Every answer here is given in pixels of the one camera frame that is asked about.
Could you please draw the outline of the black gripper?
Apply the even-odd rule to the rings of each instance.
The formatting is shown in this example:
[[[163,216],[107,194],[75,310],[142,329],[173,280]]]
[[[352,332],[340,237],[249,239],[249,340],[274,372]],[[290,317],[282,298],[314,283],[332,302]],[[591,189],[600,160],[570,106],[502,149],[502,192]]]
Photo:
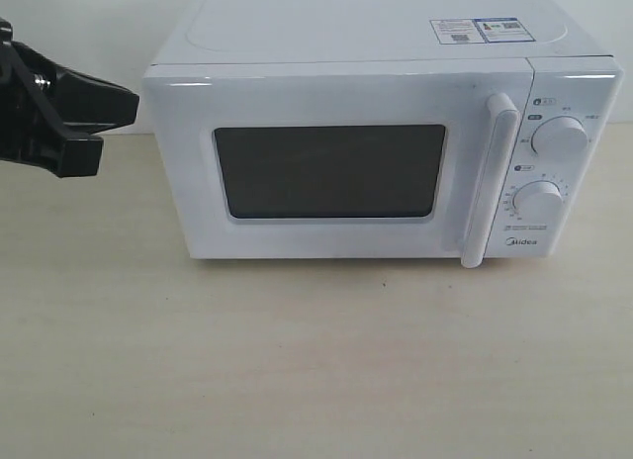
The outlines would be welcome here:
[[[43,145],[47,125],[27,88],[34,75],[18,71],[13,27],[1,19],[1,160],[44,169],[59,178],[93,177],[99,171],[104,141],[92,135],[60,138],[52,154]],[[139,96],[121,85],[45,61],[46,91],[64,124],[88,134],[130,126]]]

